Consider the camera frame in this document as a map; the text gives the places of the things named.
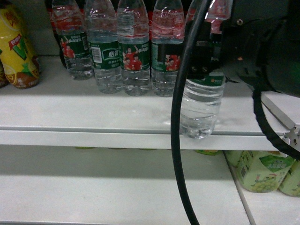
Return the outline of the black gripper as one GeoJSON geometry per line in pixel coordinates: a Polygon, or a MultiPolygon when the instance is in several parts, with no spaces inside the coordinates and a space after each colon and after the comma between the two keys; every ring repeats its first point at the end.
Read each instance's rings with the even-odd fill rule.
{"type": "MultiPolygon", "coordinates": [[[[188,23],[189,34],[193,28],[198,29],[195,44],[201,27],[195,22],[188,23]]],[[[280,19],[255,19],[241,26],[231,26],[229,21],[224,21],[222,28],[218,62],[227,79],[245,83],[280,81],[280,54],[277,46],[281,32],[280,19]]]]}

